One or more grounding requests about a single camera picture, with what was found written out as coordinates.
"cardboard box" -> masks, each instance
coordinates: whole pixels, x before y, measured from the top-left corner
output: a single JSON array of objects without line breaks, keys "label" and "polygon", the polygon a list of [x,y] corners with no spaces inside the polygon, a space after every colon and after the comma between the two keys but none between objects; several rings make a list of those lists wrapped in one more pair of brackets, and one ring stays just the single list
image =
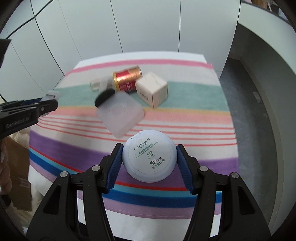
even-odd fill
[{"label": "cardboard box", "polygon": [[12,189],[9,193],[13,205],[19,210],[31,211],[31,183],[29,174],[29,150],[11,137],[6,137],[8,151],[8,165]]},{"label": "cardboard box", "polygon": [[139,97],[152,108],[158,107],[168,97],[168,83],[149,72],[136,81]]}]

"white cabinet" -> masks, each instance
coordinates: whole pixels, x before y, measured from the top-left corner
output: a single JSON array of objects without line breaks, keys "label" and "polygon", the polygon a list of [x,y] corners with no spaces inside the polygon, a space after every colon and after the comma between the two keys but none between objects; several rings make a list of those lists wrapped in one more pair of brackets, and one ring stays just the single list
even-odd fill
[{"label": "white cabinet", "polygon": [[22,1],[6,23],[8,34],[11,34],[14,30],[16,30],[19,26],[32,17],[34,17],[34,14],[30,0]]},{"label": "white cabinet", "polygon": [[36,20],[48,48],[66,74],[81,61],[81,57],[68,30],[59,1],[52,1],[38,14]]},{"label": "white cabinet", "polygon": [[32,20],[12,36],[12,45],[21,62],[44,92],[52,90],[63,73],[50,54],[36,21]]},{"label": "white cabinet", "polygon": [[44,92],[23,66],[11,43],[0,68],[0,94],[6,101],[44,96]]},{"label": "white cabinet", "polygon": [[43,8],[50,0],[31,0],[34,15]]},{"label": "white cabinet", "polygon": [[178,51],[179,0],[111,0],[123,52]]},{"label": "white cabinet", "polygon": [[180,52],[199,53],[222,72],[232,44],[240,0],[181,0]]},{"label": "white cabinet", "polygon": [[82,59],[122,52],[110,0],[59,3]]}]

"blue stripe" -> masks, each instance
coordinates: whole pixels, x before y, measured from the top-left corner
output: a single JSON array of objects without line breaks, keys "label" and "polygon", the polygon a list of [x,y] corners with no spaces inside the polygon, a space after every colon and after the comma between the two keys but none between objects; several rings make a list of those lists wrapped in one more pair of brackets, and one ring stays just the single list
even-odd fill
[{"label": "blue stripe", "polygon": [[[114,189],[108,194],[103,194],[103,197],[109,198],[115,201],[130,203],[148,207],[194,207],[196,202],[196,196],[185,198],[173,198],[173,197],[151,197],[135,195],[130,193],[119,192]],[[216,193],[216,203],[220,203],[222,198],[221,192]]]},{"label": "blue stripe", "polygon": [[58,169],[51,164],[47,163],[46,161],[42,160],[40,157],[37,157],[32,152],[30,152],[30,159],[41,166],[43,169],[47,170],[51,174],[55,175],[56,177],[62,172],[61,169]]},{"label": "blue stripe", "polygon": [[47,157],[45,157],[45,156],[41,155],[40,153],[34,151],[32,148],[30,148],[29,151],[30,151],[30,157],[31,157],[31,159],[33,158],[32,160],[34,160],[35,157],[38,157],[41,160],[47,162],[48,164],[56,167],[59,170],[68,171],[70,174],[76,174],[76,173],[78,173],[76,171],[73,171],[72,169],[66,168],[66,167],[64,167],[64,166],[62,166],[62,165],[60,165],[60,164],[58,164],[58,163],[56,163],[56,162],[48,159]]},{"label": "blue stripe", "polygon": [[[65,170],[65,168],[61,169],[62,166],[61,168],[58,168],[44,161],[41,157],[35,155],[32,151],[30,151],[30,159],[55,176],[58,176],[62,171]],[[159,191],[147,189],[140,190],[140,188],[115,185],[114,189],[111,189],[108,194],[103,194],[103,196],[119,202],[149,207],[194,207],[196,196],[187,196],[187,193],[189,192]],[[216,203],[220,202],[221,192],[217,192]]]}]

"purple stripe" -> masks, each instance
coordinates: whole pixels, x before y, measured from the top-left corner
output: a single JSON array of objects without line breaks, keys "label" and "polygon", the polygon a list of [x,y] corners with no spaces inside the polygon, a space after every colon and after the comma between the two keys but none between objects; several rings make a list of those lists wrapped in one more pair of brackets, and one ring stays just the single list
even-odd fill
[{"label": "purple stripe", "polygon": [[206,166],[214,173],[229,175],[232,172],[239,172],[239,158],[230,157],[213,160],[198,160],[201,166]]},{"label": "purple stripe", "polygon": [[[73,169],[85,171],[91,166],[100,163],[101,159],[109,153],[85,149],[56,141],[37,134],[30,133],[30,145],[39,152],[55,159]],[[238,158],[225,158],[217,160],[199,160],[201,165],[209,167],[213,172],[229,175],[231,172],[238,172]],[[182,180],[178,166],[164,180],[156,183],[143,183],[132,178],[126,171],[124,165],[121,166],[117,181],[135,184],[140,186],[153,187],[182,187],[185,185]]]},{"label": "purple stripe", "polygon": [[30,146],[51,159],[83,172],[110,154],[69,145],[41,136],[34,131],[30,132]]},{"label": "purple stripe", "polygon": [[[78,193],[78,198],[83,200],[82,191]],[[155,219],[186,219],[191,218],[193,207],[187,208],[159,208],[146,207],[134,204],[122,203],[119,201],[103,198],[105,209],[122,213],[130,216],[141,218],[155,218]],[[215,205],[214,215],[221,214],[221,203]]]}]

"white box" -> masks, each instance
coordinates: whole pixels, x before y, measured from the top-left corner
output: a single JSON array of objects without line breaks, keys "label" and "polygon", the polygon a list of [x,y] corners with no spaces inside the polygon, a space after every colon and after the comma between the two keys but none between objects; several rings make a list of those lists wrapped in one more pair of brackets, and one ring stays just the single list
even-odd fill
[{"label": "white box", "polygon": [[139,97],[152,108],[156,108],[168,97],[168,83],[149,72],[136,81]]}]

